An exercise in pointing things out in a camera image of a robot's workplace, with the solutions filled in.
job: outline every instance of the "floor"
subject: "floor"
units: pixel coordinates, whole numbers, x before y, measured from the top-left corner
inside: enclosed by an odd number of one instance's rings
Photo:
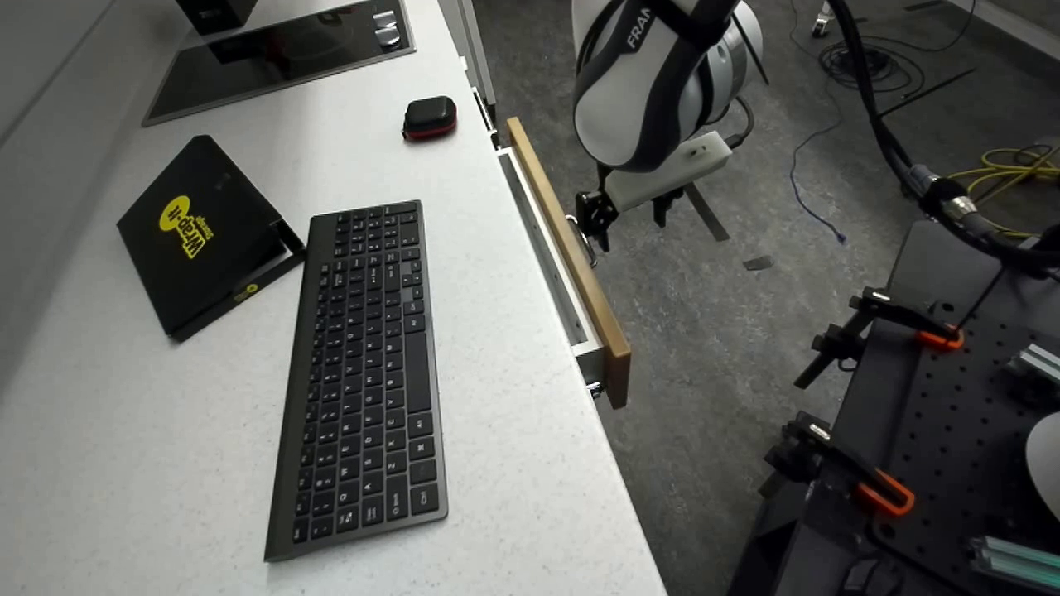
[[[636,347],[632,404],[610,411],[599,400],[599,419],[677,596],[726,594],[757,514],[756,492],[768,477],[760,455],[796,411],[832,420],[841,404],[841,371],[809,392],[791,388],[811,360],[811,335],[848,318],[848,295],[886,282],[918,218],[882,166],[855,94],[818,67],[818,55],[839,44],[839,31],[809,40],[818,0],[753,7],[768,71],[768,88],[753,77],[742,94],[756,132],[722,172],[697,184],[731,238],[715,241],[678,201],[665,228],[652,227],[649,209],[621,217],[614,252],[596,262]],[[524,121],[556,194],[574,201],[575,189],[594,189],[594,162],[568,124],[568,0],[478,0],[478,17],[501,117]],[[858,17],[905,65],[883,82],[883,105],[972,71],[890,117],[936,172],[968,170],[993,147],[1060,135],[1060,65],[981,25],[946,46],[965,31],[965,15],[950,7],[911,15],[905,3],[858,0]],[[848,241],[799,209],[791,162],[806,201]],[[1052,189],[1011,194],[987,209],[1029,228],[1060,222]]]

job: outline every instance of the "keyboard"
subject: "keyboard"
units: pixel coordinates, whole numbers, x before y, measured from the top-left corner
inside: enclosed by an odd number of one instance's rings
[[[445,516],[419,201],[318,217],[266,559]]]

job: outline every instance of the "red clip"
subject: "red clip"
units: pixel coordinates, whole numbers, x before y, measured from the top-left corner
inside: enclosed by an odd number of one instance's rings
[[[932,335],[932,333],[918,333],[918,340],[927,347],[927,350],[936,350],[936,354],[957,354],[965,350],[965,333],[957,338],[940,338],[940,335]]]
[[[882,477],[882,484],[886,484],[886,492],[890,492],[898,500],[882,498],[870,484],[858,484],[858,498],[861,498],[870,510],[883,514],[886,519],[901,519],[901,516],[915,514],[918,495],[906,492],[905,484],[898,484],[898,481],[893,481],[890,473],[883,473],[883,471],[879,471],[879,477]]]

